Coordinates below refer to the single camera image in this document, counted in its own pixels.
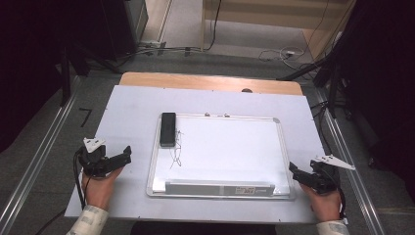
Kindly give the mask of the grey power strip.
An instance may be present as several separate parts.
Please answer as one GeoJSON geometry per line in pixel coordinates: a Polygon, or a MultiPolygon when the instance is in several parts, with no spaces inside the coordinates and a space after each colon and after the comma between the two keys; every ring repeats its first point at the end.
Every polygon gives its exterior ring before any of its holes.
{"type": "Polygon", "coordinates": [[[162,54],[165,49],[165,42],[140,42],[137,53],[152,56],[162,54]]]}

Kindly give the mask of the black curtain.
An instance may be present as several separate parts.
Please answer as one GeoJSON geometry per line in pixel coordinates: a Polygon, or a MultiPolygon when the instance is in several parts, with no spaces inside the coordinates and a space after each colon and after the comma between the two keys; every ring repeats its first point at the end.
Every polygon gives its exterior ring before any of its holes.
{"type": "Polygon", "coordinates": [[[415,0],[356,0],[335,51],[369,152],[415,202],[415,0]]]}
{"type": "Polygon", "coordinates": [[[63,47],[86,75],[135,53],[148,19],[145,0],[0,0],[0,153],[62,89],[63,47]]]}

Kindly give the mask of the aluminium floor rail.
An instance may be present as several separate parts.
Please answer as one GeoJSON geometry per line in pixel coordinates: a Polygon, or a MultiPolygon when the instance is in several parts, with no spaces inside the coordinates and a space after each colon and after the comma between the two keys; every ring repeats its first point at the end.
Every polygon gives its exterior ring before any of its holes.
{"type": "Polygon", "coordinates": [[[82,78],[77,75],[69,85],[72,89],[72,94],[69,96],[67,102],[56,110],[53,119],[48,124],[47,131],[42,137],[42,141],[35,147],[35,152],[30,158],[30,163],[25,168],[22,177],[7,200],[4,209],[0,211],[0,235],[7,235],[10,232],[41,168],[48,158],[51,148],[55,143],[65,120],[69,115],[78,88],[82,85],[82,82],[82,78]]]}
{"type": "MultiPolygon", "coordinates": [[[[324,120],[324,123],[327,125],[329,131],[329,134],[325,134],[323,130],[320,130],[324,146],[342,161],[345,161],[347,164],[357,166],[356,161],[353,159],[353,154],[351,153],[339,126],[339,119],[337,117],[333,118],[327,108],[322,111],[320,116],[324,120]]],[[[369,192],[365,187],[360,171],[357,168],[355,170],[347,169],[346,176],[368,228],[369,234],[387,235],[378,213],[376,212],[369,192]]]]}

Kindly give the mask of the black tripod stand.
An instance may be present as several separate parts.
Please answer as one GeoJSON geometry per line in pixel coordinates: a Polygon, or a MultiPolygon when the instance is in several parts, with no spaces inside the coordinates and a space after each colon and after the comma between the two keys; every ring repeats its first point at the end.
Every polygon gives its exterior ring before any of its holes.
{"type": "Polygon", "coordinates": [[[312,80],[315,87],[322,88],[327,83],[330,83],[329,98],[326,107],[328,108],[331,117],[336,118],[336,95],[341,78],[340,66],[336,63],[334,59],[328,58],[318,60],[316,63],[307,65],[303,69],[299,69],[298,71],[295,71],[292,74],[280,77],[279,81],[293,81],[296,78],[315,69],[318,69],[317,75],[312,80]]]}

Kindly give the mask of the person's left hand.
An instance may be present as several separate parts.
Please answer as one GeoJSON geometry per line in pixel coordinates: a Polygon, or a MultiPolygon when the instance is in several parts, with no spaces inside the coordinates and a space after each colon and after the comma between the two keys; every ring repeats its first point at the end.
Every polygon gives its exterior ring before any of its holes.
{"type": "Polygon", "coordinates": [[[118,168],[106,177],[89,177],[83,173],[81,188],[84,191],[87,205],[107,211],[115,188],[115,180],[122,171],[123,168],[118,168]]]}

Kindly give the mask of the person's right hand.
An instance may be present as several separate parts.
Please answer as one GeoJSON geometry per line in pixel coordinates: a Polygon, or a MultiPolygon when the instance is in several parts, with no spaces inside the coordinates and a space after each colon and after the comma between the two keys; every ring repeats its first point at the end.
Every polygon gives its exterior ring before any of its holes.
{"type": "Polygon", "coordinates": [[[320,222],[340,219],[341,196],[338,191],[319,195],[312,188],[301,184],[300,188],[308,196],[311,210],[320,222]]]}

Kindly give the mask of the person's dark clothing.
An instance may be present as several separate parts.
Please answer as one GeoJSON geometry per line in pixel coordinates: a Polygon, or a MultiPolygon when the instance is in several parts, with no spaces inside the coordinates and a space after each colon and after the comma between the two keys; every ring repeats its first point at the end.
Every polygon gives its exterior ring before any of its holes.
{"type": "Polygon", "coordinates": [[[130,235],[277,235],[274,225],[138,221],[130,235]]]}

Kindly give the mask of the black whiteboard eraser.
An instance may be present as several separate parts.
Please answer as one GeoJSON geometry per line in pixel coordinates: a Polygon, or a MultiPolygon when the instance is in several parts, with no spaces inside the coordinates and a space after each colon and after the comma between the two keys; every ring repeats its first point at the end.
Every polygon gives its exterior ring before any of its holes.
{"type": "Polygon", "coordinates": [[[161,114],[160,145],[163,148],[174,147],[176,143],[176,113],[161,114]]]}

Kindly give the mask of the white table cover panel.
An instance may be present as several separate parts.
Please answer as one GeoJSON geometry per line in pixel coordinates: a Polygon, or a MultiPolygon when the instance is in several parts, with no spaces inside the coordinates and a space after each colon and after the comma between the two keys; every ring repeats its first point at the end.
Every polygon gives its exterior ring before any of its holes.
{"type": "Polygon", "coordinates": [[[163,112],[278,118],[288,157],[304,170],[324,151],[301,95],[258,94],[118,85],[96,135],[107,140],[107,153],[132,148],[132,163],[115,182],[113,218],[205,222],[311,223],[315,216],[299,186],[296,198],[281,200],[173,199],[147,195],[147,181],[158,118],[163,112]]]}

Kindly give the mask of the light wooden furniture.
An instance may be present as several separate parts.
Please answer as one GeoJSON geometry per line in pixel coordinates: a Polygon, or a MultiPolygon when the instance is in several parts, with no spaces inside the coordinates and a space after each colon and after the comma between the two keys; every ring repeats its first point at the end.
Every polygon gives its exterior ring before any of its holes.
{"type": "Polygon", "coordinates": [[[201,47],[206,20],[300,28],[314,60],[342,32],[357,0],[202,0],[201,47]]]}

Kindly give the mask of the metal-framed whiteboard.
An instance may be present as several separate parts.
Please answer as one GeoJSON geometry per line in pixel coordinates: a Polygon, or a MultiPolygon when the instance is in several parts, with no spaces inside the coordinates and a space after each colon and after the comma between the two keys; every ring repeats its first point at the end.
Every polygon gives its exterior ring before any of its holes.
{"type": "Polygon", "coordinates": [[[276,117],[176,116],[175,144],[156,135],[151,197],[287,200],[296,197],[276,117]]]}

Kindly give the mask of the black metal stand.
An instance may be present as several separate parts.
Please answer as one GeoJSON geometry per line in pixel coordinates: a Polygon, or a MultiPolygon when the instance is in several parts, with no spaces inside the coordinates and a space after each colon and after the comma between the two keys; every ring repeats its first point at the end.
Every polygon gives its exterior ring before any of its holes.
{"type": "Polygon", "coordinates": [[[62,91],[63,97],[61,106],[63,107],[70,97],[70,76],[69,76],[69,58],[67,48],[63,47],[61,50],[61,73],[63,79],[62,91]]]}

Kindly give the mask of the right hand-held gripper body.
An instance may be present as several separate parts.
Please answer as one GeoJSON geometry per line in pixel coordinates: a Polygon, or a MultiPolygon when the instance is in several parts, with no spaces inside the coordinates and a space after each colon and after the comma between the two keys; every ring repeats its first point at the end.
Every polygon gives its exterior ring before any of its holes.
{"type": "Polygon", "coordinates": [[[335,191],[340,187],[339,168],[355,170],[355,166],[348,164],[333,155],[316,157],[310,161],[313,169],[312,176],[316,179],[313,189],[320,195],[335,191]]]}

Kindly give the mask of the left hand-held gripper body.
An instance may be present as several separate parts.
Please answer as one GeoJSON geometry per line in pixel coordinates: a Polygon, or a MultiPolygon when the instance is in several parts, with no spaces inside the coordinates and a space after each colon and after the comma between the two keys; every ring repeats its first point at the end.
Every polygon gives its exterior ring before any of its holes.
{"type": "Polygon", "coordinates": [[[83,172],[88,176],[105,177],[112,171],[110,159],[106,157],[104,139],[84,138],[78,160],[83,167],[83,172]]]}

